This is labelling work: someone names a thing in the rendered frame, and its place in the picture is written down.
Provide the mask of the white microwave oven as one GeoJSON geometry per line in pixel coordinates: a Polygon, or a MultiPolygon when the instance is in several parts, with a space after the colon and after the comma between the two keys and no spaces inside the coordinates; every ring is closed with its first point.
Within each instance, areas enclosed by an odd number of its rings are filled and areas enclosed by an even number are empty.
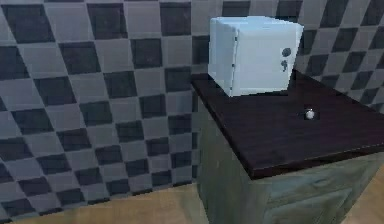
{"type": "Polygon", "coordinates": [[[303,30],[267,16],[212,18],[208,74],[230,97],[283,92],[303,30]]]}

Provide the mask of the grey-green cabinet with dark top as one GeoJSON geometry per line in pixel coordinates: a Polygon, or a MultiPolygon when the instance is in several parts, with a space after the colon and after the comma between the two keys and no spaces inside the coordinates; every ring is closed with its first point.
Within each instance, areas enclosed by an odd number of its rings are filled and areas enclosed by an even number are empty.
{"type": "Polygon", "coordinates": [[[240,97],[206,74],[191,84],[209,224],[341,224],[384,164],[384,114],[308,76],[240,97]]]}

